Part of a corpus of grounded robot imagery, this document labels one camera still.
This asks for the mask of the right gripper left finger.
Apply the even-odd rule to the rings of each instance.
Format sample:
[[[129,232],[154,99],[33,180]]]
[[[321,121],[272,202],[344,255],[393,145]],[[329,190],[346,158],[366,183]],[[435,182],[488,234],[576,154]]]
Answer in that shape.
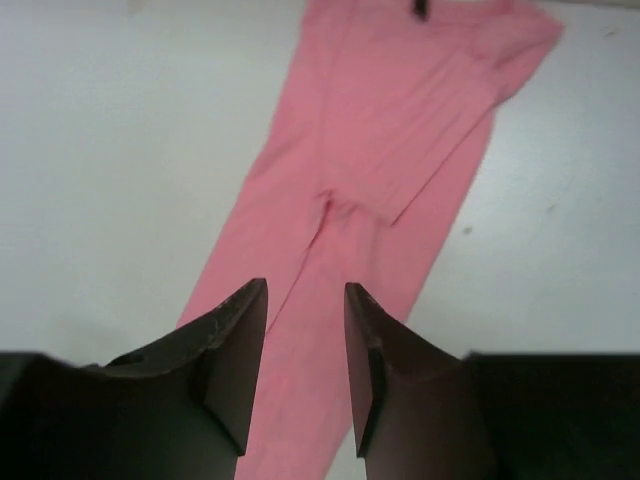
[[[105,365],[1,356],[5,479],[230,479],[246,453],[268,289]]]

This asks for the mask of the pink t shirt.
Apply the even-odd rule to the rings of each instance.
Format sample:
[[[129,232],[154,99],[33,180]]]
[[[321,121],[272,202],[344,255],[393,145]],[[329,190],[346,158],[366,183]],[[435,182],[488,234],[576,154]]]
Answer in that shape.
[[[180,318],[267,282],[238,478],[326,476],[351,425],[345,285],[407,319],[497,108],[562,31],[527,1],[308,3],[269,137]]]

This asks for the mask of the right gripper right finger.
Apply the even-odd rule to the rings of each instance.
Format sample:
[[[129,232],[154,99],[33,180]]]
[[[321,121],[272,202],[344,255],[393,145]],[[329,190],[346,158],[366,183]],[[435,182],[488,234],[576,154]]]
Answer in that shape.
[[[356,454],[370,479],[635,479],[639,358],[457,358],[344,292]]]

